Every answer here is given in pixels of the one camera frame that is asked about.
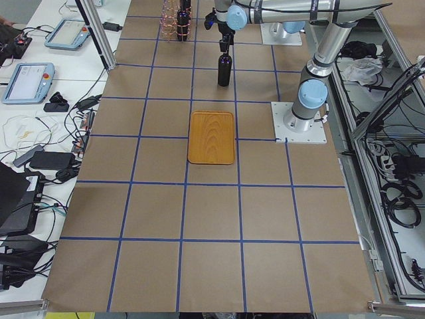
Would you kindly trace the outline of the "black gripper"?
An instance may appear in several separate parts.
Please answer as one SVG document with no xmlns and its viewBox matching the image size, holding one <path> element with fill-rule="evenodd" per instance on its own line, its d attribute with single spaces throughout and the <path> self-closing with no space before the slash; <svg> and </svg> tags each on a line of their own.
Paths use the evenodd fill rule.
<svg viewBox="0 0 425 319">
<path fill-rule="evenodd" d="M 236 31 L 232 30 L 226 22 L 227 11 L 215 10 L 216 23 L 218 24 L 218 30 L 222 34 L 221 40 L 219 40 L 220 51 L 222 53 L 228 52 L 228 47 L 234 45 L 234 34 Z"/>
</svg>

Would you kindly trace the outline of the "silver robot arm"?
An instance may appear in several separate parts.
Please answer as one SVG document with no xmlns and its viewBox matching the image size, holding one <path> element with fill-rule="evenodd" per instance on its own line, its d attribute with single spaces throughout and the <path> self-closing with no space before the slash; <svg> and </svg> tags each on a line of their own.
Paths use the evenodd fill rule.
<svg viewBox="0 0 425 319">
<path fill-rule="evenodd" d="M 388 7 L 387 1 L 215 1 L 205 17 L 205 29 L 217 25 L 222 56 L 228 56 L 234 35 L 247 24 L 327 21 L 320 41 L 306 62 L 291 108 L 283 117 L 284 126 L 296 133 L 311 129 L 315 116 L 328 96 L 326 80 L 351 30 L 359 20 Z"/>
</svg>

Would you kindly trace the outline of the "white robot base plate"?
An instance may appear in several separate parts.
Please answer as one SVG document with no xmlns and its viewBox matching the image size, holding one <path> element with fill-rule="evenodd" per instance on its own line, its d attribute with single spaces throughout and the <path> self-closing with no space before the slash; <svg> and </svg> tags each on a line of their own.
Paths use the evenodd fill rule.
<svg viewBox="0 0 425 319">
<path fill-rule="evenodd" d="M 272 117 L 276 143 L 326 144 L 321 114 L 310 120 L 300 120 L 292 112 L 292 102 L 272 102 Z"/>
</svg>

